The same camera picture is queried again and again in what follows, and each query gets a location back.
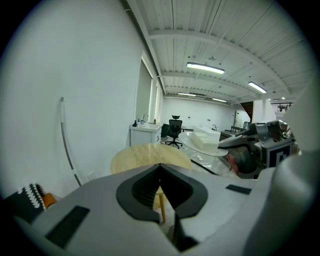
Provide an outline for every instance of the staircase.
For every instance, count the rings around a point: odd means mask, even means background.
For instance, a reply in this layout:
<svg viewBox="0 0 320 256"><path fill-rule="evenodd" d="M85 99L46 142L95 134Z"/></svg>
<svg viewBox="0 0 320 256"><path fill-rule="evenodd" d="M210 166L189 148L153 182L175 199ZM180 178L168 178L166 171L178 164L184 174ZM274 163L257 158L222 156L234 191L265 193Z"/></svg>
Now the staircase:
<svg viewBox="0 0 320 256"><path fill-rule="evenodd" d="M245 112L250 117L250 123L251 123L252 122L252 113L254 111L254 102L253 101L244 102L244 103L241 103L241 105L244 108Z"/></svg>

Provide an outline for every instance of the floor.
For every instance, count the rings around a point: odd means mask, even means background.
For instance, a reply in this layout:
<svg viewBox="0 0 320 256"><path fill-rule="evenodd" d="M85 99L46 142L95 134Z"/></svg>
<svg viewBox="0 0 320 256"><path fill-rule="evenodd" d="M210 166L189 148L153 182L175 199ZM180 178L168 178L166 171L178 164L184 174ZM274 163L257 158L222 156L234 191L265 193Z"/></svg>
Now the floor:
<svg viewBox="0 0 320 256"><path fill-rule="evenodd" d="M164 143L165 141L172 141L172 138L162 137L161 143ZM190 159L200 163L204 167L210 169L211 171L215 172L216 174L219 174L220 176L232 177L235 179L239 179L239 177L237 177L233 171L229 171L229 168L230 168L229 164L227 162L224 162L224 160L221 159L220 157L204 155L204 154L201 154L201 153L196 152L194 150L191 150L188 147L185 147L184 153ZM206 171L205 169L203 169L202 167L198 166L197 164L195 164L193 162L192 162L192 169L197 172L212 175L211 173L209 173L208 171ZM166 221L165 221L165 223L162 223L160 225L160 228L166 234L166 236L171 240L172 235L173 235L172 234L173 228L171 228L171 227L173 227L175 225L175 210L172 208L169 201L165 202L164 208L165 208ZM157 213L159 213L161 216L161 209L160 208L155 209L155 211Z"/></svg>

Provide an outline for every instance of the office chair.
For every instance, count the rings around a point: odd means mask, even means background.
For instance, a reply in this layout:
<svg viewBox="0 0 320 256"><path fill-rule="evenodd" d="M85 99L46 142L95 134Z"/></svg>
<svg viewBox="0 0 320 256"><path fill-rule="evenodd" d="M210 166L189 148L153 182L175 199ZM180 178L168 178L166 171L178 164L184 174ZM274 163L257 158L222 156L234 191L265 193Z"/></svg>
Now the office chair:
<svg viewBox="0 0 320 256"><path fill-rule="evenodd" d="M173 120L173 119L169 120L169 130L168 130L167 135L169 137L172 137L173 140L172 141L167 140L164 143L169 142L168 145L174 144L178 147L178 149L180 149L178 144L182 145L182 143L176 142L176 139L178 138L179 133L181 133L181 125L182 125L182 120Z"/></svg>

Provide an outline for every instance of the ceiling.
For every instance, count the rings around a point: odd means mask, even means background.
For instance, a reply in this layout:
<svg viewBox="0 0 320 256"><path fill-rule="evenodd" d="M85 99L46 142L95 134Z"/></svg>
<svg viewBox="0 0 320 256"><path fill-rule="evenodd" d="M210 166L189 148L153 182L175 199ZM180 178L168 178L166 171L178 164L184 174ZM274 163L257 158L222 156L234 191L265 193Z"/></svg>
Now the ceiling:
<svg viewBox="0 0 320 256"><path fill-rule="evenodd" d="M228 104L294 100L315 73L308 42L272 0L127 0L165 96L199 94ZM187 67L187 62L225 70ZM248 85L264 88L263 94Z"/></svg>

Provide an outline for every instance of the table leg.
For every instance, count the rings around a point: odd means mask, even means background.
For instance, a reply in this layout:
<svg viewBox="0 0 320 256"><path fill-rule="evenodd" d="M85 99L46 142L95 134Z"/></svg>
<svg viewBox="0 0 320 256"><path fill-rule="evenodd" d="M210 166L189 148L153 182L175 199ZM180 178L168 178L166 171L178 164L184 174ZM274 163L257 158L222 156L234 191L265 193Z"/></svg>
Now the table leg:
<svg viewBox="0 0 320 256"><path fill-rule="evenodd" d="M166 222L166 212L165 212L164 194L160 194L159 199L160 199L160 208L161 208L162 219L163 219L163 223L165 223Z"/></svg>

